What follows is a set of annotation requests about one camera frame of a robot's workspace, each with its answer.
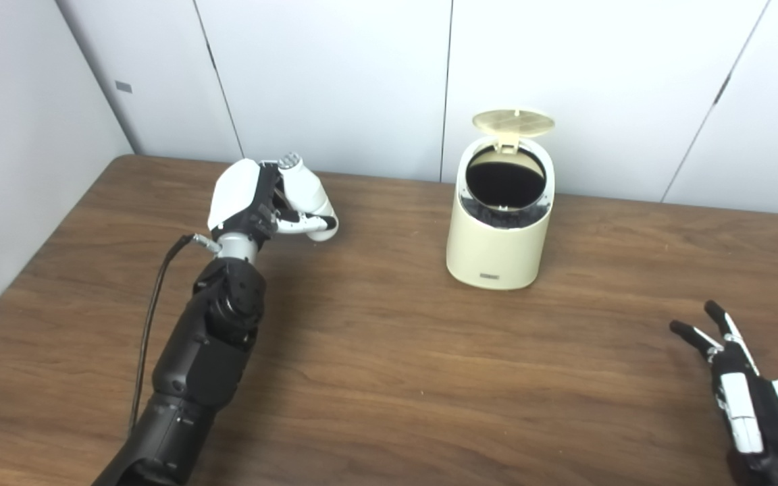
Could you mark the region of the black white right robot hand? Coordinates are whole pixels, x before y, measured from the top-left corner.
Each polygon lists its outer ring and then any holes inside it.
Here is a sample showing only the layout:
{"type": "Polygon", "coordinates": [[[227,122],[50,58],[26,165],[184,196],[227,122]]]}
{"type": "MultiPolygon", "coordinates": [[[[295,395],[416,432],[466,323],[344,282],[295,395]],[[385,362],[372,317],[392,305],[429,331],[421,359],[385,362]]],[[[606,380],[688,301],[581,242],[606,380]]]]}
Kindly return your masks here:
{"type": "Polygon", "coordinates": [[[725,308],[709,300],[704,311],[717,324],[721,340],[679,320],[669,329],[710,367],[711,393],[731,438],[729,473],[737,485],[778,485],[778,378],[760,372],[725,308]]]}

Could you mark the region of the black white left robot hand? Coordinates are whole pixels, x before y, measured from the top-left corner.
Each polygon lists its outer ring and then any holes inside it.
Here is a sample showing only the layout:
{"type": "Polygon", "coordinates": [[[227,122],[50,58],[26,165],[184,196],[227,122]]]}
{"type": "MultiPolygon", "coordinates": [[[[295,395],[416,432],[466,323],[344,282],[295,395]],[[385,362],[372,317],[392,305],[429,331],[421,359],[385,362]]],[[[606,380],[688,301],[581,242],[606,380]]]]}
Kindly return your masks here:
{"type": "Polygon", "coordinates": [[[242,234],[263,245],[277,234],[329,240],[339,219],[321,180],[291,152],[278,160],[244,158],[229,166],[214,186],[207,227],[215,241],[242,234]]]}

